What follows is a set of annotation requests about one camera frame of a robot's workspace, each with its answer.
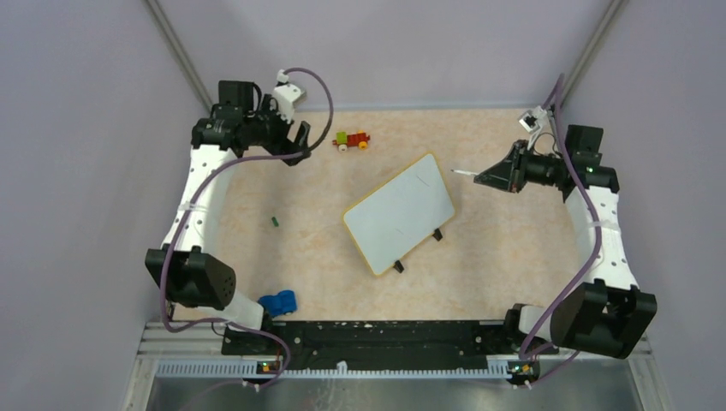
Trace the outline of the green white marker pen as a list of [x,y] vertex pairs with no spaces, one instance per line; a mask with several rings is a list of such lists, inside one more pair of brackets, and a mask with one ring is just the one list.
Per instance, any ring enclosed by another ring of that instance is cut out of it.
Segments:
[[479,172],[470,171],[470,170],[450,169],[450,171],[453,173],[459,174],[459,175],[471,176],[471,177],[475,177],[479,174]]

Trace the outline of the yellow framed whiteboard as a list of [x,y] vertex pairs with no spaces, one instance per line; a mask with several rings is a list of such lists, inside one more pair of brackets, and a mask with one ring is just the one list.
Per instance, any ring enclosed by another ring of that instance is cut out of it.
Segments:
[[437,158],[428,152],[350,206],[342,221],[378,277],[395,270],[397,260],[433,238],[455,214]]

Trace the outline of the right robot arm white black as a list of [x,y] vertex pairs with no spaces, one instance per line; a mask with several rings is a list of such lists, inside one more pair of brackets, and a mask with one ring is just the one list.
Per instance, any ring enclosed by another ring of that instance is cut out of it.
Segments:
[[615,359],[630,356],[658,309],[641,290],[618,221],[616,171],[601,164],[604,131],[568,126],[562,154],[540,154],[517,140],[507,156],[477,174],[476,184],[517,194],[528,183],[557,188],[574,228],[580,271],[553,309],[516,304],[502,329],[504,346],[524,353],[537,338],[556,347]]

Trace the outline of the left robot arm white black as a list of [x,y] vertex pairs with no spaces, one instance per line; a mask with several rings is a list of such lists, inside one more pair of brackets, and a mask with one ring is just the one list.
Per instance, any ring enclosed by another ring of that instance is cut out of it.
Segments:
[[216,253],[223,203],[234,166],[249,160],[280,160],[294,166],[309,157],[310,126],[302,122],[294,139],[289,130],[305,91],[283,74],[263,94],[250,81],[221,80],[219,101],[191,132],[190,165],[184,191],[161,246],[146,252],[145,266],[164,301],[196,308],[206,316],[244,328],[242,343],[255,354],[271,349],[274,330],[263,323],[264,308],[236,290],[234,269]]

